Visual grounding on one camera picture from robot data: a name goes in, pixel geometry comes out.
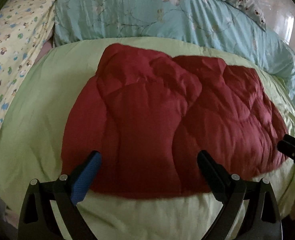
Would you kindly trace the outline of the yellow patterned pillow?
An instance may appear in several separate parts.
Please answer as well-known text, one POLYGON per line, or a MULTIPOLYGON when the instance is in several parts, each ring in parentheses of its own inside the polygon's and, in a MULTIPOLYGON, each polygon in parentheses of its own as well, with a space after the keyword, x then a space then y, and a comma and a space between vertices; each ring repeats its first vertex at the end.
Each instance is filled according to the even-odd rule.
POLYGON ((0 129, 54 26, 55 0, 8 0, 0 10, 0 129))

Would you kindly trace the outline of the turquoise floral quilt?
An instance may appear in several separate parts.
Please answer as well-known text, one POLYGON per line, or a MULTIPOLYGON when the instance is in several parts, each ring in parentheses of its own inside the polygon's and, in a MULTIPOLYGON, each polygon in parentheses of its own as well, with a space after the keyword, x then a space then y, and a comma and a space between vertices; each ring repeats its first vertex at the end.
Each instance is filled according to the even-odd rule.
POLYGON ((239 55, 283 79, 295 105, 295 53, 222 0, 56 0, 55 43, 162 37, 239 55))

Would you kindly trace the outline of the red padded jacket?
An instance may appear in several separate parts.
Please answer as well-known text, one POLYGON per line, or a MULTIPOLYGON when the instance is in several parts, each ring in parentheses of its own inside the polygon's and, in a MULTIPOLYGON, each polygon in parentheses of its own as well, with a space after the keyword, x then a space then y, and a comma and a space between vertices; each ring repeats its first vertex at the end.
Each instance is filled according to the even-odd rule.
POLYGON ((253 68, 116 43, 105 49, 69 113, 62 172, 98 151, 94 192, 185 197, 209 191, 199 151, 247 180, 286 160, 276 148, 286 133, 253 68))

